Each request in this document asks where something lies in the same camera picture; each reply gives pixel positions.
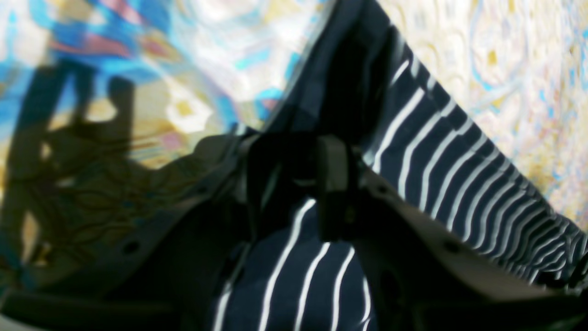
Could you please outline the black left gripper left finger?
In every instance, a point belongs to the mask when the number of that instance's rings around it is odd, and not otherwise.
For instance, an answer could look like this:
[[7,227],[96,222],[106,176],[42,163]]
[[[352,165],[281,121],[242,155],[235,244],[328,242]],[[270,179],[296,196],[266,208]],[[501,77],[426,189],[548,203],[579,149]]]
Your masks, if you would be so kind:
[[275,135],[216,136],[222,161],[93,264],[37,291],[8,291],[1,314],[49,331],[203,331],[233,250],[258,236]]

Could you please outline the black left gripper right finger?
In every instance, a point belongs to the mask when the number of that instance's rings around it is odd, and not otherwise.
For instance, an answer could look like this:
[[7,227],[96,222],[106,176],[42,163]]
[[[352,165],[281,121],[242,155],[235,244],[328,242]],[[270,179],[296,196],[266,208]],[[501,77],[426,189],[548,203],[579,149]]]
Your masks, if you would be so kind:
[[359,258],[381,331],[585,331],[578,296],[529,285],[406,203],[334,136],[317,139],[323,241]]

